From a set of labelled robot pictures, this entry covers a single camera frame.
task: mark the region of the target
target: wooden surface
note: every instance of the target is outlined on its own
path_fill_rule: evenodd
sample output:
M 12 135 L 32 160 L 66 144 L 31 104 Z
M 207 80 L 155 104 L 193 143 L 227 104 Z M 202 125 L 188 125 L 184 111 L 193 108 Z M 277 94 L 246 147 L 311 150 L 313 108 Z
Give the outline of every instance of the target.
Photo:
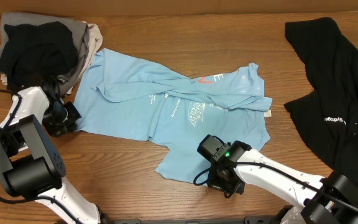
M 265 94 L 273 98 L 273 116 L 266 118 L 271 140 L 263 154 L 294 169 L 327 176 L 331 170 L 303 144 L 283 107 L 312 90 L 304 65 L 285 40 L 284 24 L 322 16 L 334 18 L 358 48 L 358 12 L 77 19 L 99 25 L 103 47 L 161 63 L 192 78 L 257 63 Z M 77 88 L 66 100 L 74 100 Z M 0 122 L 10 107 L 9 95 L 0 93 Z M 274 215 L 286 204 L 251 185 L 244 195 L 225 199 L 216 190 L 166 180 L 154 169 L 168 149 L 151 142 L 87 133 L 71 133 L 53 141 L 64 158 L 70 182 L 111 218 L 242 218 Z M 3 224 L 55 220 L 54 213 L 35 202 L 0 203 Z
M 358 11 L 358 0 L 0 0 L 2 12 L 54 16 L 145 16 Z

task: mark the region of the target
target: shirt tag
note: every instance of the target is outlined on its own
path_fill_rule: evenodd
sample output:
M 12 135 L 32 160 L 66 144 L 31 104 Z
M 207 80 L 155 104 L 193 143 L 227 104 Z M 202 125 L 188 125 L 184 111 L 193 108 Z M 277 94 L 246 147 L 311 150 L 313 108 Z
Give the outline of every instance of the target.
M 265 118 L 269 118 L 272 116 L 272 110 L 268 110 L 265 112 Z

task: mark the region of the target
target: black cloth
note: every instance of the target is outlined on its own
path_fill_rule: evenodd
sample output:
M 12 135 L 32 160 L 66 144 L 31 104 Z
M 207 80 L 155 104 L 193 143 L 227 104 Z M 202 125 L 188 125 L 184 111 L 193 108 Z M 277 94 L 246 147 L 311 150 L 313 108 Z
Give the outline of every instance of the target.
M 41 82 L 56 85 L 56 76 L 76 65 L 72 34 L 62 23 L 5 25 L 4 29 L 9 40 L 1 54 L 0 71 L 7 76 L 8 90 L 16 92 Z
M 287 22 L 285 37 L 314 91 L 284 106 L 305 144 L 358 186 L 358 50 L 328 17 Z

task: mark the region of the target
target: cable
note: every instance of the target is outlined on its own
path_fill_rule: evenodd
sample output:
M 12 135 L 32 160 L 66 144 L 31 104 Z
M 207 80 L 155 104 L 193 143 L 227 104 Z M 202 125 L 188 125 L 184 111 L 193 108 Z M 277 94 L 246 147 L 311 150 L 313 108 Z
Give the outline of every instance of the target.
M 0 130 L 0 141 L 2 136 L 4 135 L 7 127 L 10 125 L 10 123 L 12 122 L 12 120 L 14 119 L 17 111 L 19 110 L 19 107 L 22 103 L 22 97 L 18 94 L 18 93 L 13 93 L 11 91 L 8 90 L 0 90 L 0 92 L 3 93 L 12 93 L 13 95 L 16 95 L 18 97 L 18 101 L 17 104 L 15 106 L 15 108 L 13 109 L 12 113 L 9 115 L 9 119 L 6 121 L 6 123 L 4 124 L 4 126 L 2 127 L 2 129 Z M 33 200 L 30 199 L 21 199 L 21 200 L 8 200 L 8 199 L 4 199 L 0 196 L 0 202 L 2 203 L 7 203 L 7 204 L 18 204 L 18 203 L 26 203 L 26 202 L 32 202 L 34 200 L 49 200 L 51 203 L 56 204 L 60 209 L 62 209 L 72 220 L 75 221 L 75 223 L 77 224 L 81 224 L 81 222 L 74 217 L 74 215 L 72 215 L 67 208 L 65 208 L 59 201 L 57 201 L 55 198 L 51 198 L 51 197 L 46 197 L 46 196 L 38 196 L 36 198 L 34 198 Z
M 348 203 L 343 202 L 343 201 L 339 200 L 338 198 L 335 198 L 335 197 L 333 197 L 333 196 L 331 196 L 331 195 L 329 195 L 329 194 L 323 192 L 322 190 L 317 189 L 316 187 L 313 187 L 312 185 L 310 185 L 310 184 L 308 184 L 308 183 L 306 183 L 306 182 L 303 182 L 303 181 L 301 181 L 301 180 L 299 180 L 299 179 L 297 179 L 297 178 L 291 176 L 290 174 L 287 174 L 286 172 L 284 172 L 284 171 L 282 171 L 282 170 L 280 170 L 280 169 L 278 169 L 278 168 L 276 168 L 276 167 L 272 167 L 272 166 L 269 166 L 269 165 L 264 164 L 264 163 L 261 163 L 261 162 L 235 162 L 234 165 L 235 165 L 235 166 L 236 166 L 236 165 L 253 165 L 253 166 L 259 166 L 259 167 L 268 168 L 268 169 L 270 169 L 270 170 L 272 170 L 272 171 L 275 171 L 275 172 L 277 172 L 277 173 L 279 173 L 279 174 L 281 174 L 281 175 L 283 175 L 283 176 L 285 176 L 285 177 L 291 179 L 292 181 L 296 182 L 297 184 L 300 184 L 300 185 L 302 185 L 302 186 L 304 186 L 304 187 L 306 187 L 306 188 L 308 188 L 308 189 L 310 189 L 310 190 L 312 190 L 312 191 L 314 191 L 314 192 L 316 192 L 316 193 L 321 194 L 322 196 L 324 196 L 324 197 L 330 199 L 330 200 L 333 201 L 333 202 L 340 203 L 341 205 L 343 205 L 343 206 L 345 206 L 345 207 L 347 207 L 347 208 L 349 208 L 349 209 L 351 209 L 351 210 L 353 210 L 353 211 L 355 211 L 355 212 L 358 212 L 358 208 L 356 208 L 355 206 L 349 205 Z M 229 164 L 225 164 L 225 165 L 222 165 L 222 166 L 218 166 L 217 169 L 220 169 L 220 168 L 223 168 L 223 167 L 230 167 L 230 166 L 231 166 L 231 165 L 229 165 Z M 208 168 L 208 169 L 205 169 L 205 170 L 201 171 L 201 172 L 195 177 L 195 179 L 194 179 L 194 181 L 193 181 L 194 185 L 200 186 L 200 185 L 203 185 L 203 184 L 207 183 L 209 179 L 207 179 L 206 181 L 204 181 L 204 182 L 202 182 L 202 183 L 198 183 L 198 184 L 196 183 L 196 181 L 197 181 L 197 179 L 198 179 L 201 175 L 203 175 L 203 174 L 205 174 L 206 172 L 210 171 L 210 169 L 211 169 L 211 168 Z

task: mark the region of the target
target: folded fabric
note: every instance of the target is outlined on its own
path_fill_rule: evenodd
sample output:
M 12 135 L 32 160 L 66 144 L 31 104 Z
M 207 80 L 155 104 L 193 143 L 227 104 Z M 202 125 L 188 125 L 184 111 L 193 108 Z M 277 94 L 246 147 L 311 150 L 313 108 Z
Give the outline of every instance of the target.
M 97 51 L 99 50 L 100 46 L 102 46 L 103 43 L 103 36 L 100 33 L 98 25 L 88 24 L 88 27 L 89 27 L 88 54 L 86 56 L 84 66 L 82 67 L 76 82 L 78 82 L 82 78 L 82 75 L 84 74 L 85 70 L 88 68 L 88 66 L 90 66 L 93 60 L 93 56 L 97 53 Z M 73 87 L 71 87 L 67 91 L 67 94 L 71 94 L 72 91 L 73 91 Z
M 69 72 L 77 63 L 71 31 L 60 22 L 39 26 L 5 25 L 9 37 L 0 57 L 0 71 L 14 92 Z
M 82 22 L 75 21 L 73 19 L 54 17 L 54 16 L 43 16 L 38 14 L 31 14 L 25 12 L 4 12 L 1 17 L 1 45 L 0 45 L 0 57 L 8 36 L 5 33 L 4 25 L 20 25 L 30 24 L 39 26 L 49 22 L 61 22 L 72 32 L 72 39 L 75 48 L 78 51 L 76 65 L 67 73 L 61 74 L 58 77 L 61 80 L 60 91 L 63 95 L 66 93 L 77 81 L 77 78 L 84 66 L 86 56 L 88 54 L 88 42 L 89 42 L 89 30 L 88 26 Z
M 358 50 L 328 17 L 288 22 L 285 37 L 314 88 L 285 108 L 305 144 L 358 186 Z
M 74 105 L 78 129 L 150 140 L 170 150 L 156 171 L 192 182 L 209 166 L 197 153 L 207 134 L 261 149 L 269 140 L 264 81 L 250 63 L 232 73 L 190 79 L 148 60 L 112 50 L 98 52 L 85 72 Z

